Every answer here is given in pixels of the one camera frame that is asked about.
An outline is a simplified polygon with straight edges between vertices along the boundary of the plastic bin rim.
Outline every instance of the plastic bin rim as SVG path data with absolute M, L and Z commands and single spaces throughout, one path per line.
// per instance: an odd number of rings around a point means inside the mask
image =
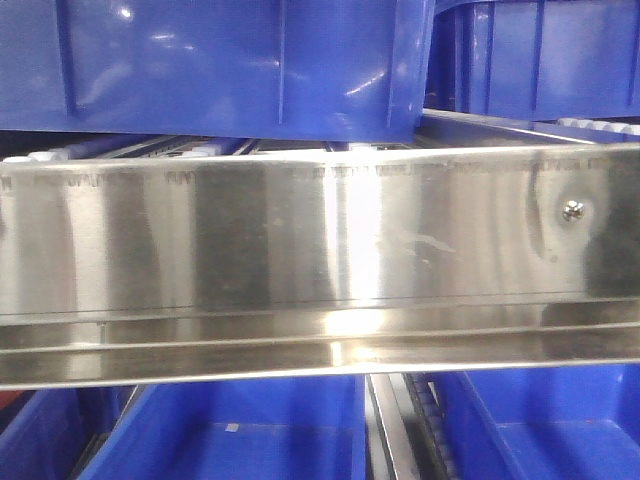
M 536 0 L 439 0 L 436 1 L 435 14 L 446 12 L 462 5 L 468 5 L 470 3 L 532 3 Z
M 7 425 L 7 428 L 0 434 L 0 451 L 10 451 L 11 444 L 14 442 L 16 435 L 22 435 L 25 422 L 31 424 L 37 420 L 36 412 L 50 395 L 51 390 L 37 391 L 33 397 L 24 404 L 15 418 Z

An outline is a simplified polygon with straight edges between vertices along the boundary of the blue storage bin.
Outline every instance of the blue storage bin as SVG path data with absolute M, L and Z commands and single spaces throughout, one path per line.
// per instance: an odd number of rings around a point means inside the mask
M 463 480 L 640 478 L 640 367 L 608 365 L 435 377 Z
M 0 1 L 0 129 L 409 140 L 433 2 Z
M 66 480 L 94 435 L 113 427 L 119 415 L 113 402 L 124 391 L 34 393 L 0 434 L 0 479 Z
M 364 479 L 362 377 L 149 387 L 80 476 Z
M 427 105 L 525 120 L 640 115 L 635 0 L 439 0 Z

